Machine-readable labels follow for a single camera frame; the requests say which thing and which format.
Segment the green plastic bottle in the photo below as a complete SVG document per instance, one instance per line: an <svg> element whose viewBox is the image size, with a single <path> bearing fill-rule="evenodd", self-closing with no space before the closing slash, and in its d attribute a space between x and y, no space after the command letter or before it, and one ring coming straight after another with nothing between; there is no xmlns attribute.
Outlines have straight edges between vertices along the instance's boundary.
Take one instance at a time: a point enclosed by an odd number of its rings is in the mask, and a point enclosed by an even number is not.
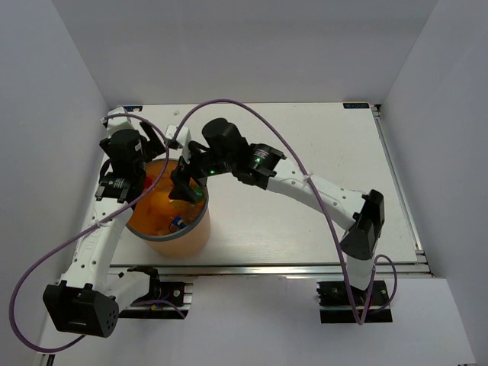
<svg viewBox="0 0 488 366"><path fill-rule="evenodd" d="M200 202L204 199L204 190L200 187L197 187L194 189L194 202L197 203L197 202Z"/></svg>

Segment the clear bottle red cap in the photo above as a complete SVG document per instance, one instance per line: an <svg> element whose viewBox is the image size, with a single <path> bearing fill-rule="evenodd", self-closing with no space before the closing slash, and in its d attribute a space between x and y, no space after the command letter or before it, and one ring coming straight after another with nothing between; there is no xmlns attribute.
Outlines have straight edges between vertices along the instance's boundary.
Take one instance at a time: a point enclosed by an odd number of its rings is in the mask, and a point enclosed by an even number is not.
<svg viewBox="0 0 488 366"><path fill-rule="evenodd" d="M147 175L144 180L144 189L145 190L149 189L152 184L153 184L153 178Z"/></svg>

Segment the orange juice bottle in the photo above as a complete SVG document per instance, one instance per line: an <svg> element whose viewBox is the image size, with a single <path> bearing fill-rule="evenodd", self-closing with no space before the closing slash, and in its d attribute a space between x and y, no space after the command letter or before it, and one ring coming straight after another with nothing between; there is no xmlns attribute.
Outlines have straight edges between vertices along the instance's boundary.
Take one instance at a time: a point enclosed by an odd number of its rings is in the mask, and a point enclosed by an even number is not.
<svg viewBox="0 0 488 366"><path fill-rule="evenodd" d="M156 230L152 230L149 233L150 236L167 236L170 234L172 234L172 231L167 226L160 227Z"/></svg>
<svg viewBox="0 0 488 366"><path fill-rule="evenodd" d="M167 191L152 191L149 193L148 214L164 217L175 217L179 209L169 199Z"/></svg>

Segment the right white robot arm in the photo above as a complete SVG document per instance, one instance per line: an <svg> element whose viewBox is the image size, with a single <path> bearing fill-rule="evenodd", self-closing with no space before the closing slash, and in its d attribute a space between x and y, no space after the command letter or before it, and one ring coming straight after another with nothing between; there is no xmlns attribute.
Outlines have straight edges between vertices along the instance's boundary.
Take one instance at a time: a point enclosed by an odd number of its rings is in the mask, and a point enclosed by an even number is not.
<svg viewBox="0 0 488 366"><path fill-rule="evenodd" d="M170 149L181 150L171 173L172 200L196 203L200 189L211 176L230 173L245 185L286 197L325 213L345 232L339 251L345 255L348 281L345 297L364 303L372 294L374 253L384 225L384 196L375 190L352 191L306 173L296 158L289 159L272 146L248 143L237 126L224 118L206 123L201 131L205 145L194 141L187 127L171 125L166 130Z"/></svg>

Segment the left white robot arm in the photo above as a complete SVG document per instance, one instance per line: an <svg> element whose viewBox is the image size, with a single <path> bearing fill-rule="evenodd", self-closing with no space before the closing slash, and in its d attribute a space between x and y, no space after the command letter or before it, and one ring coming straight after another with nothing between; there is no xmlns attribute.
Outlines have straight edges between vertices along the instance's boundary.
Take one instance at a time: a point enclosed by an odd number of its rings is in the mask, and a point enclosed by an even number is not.
<svg viewBox="0 0 488 366"><path fill-rule="evenodd" d="M89 231L76 243L72 264L58 284L43 292L43 302L59 332L107 338L121 312L137 300L155 303L161 295L157 271L132 267L109 281L108 272L133 201L146 192L146 165L165 153L154 126L109 127L100 142L107 160L100 169L89 218Z"/></svg>

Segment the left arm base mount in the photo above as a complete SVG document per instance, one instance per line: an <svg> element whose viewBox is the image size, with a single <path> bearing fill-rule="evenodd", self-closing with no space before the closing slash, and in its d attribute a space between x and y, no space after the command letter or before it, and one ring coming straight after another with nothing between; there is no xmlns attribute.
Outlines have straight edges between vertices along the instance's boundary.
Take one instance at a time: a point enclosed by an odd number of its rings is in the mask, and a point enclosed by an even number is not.
<svg viewBox="0 0 488 366"><path fill-rule="evenodd" d="M138 306L121 311L121 319L184 319L191 304L190 284L183 281L162 280L154 267L133 266L127 273L149 276L149 290L135 299Z"/></svg>

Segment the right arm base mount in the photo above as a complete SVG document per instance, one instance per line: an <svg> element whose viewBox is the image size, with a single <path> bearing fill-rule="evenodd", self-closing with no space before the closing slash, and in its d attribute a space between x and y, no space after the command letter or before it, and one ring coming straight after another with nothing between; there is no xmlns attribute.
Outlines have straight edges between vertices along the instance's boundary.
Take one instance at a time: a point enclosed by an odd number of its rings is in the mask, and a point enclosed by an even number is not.
<svg viewBox="0 0 488 366"><path fill-rule="evenodd" d="M316 292L319 301L319 314L322 324L353 324L352 312L345 282L322 281L317 283ZM367 291L352 288L353 300L361 318L366 307ZM375 281L365 323L391 323L393 316L389 305L389 294L385 281Z"/></svg>

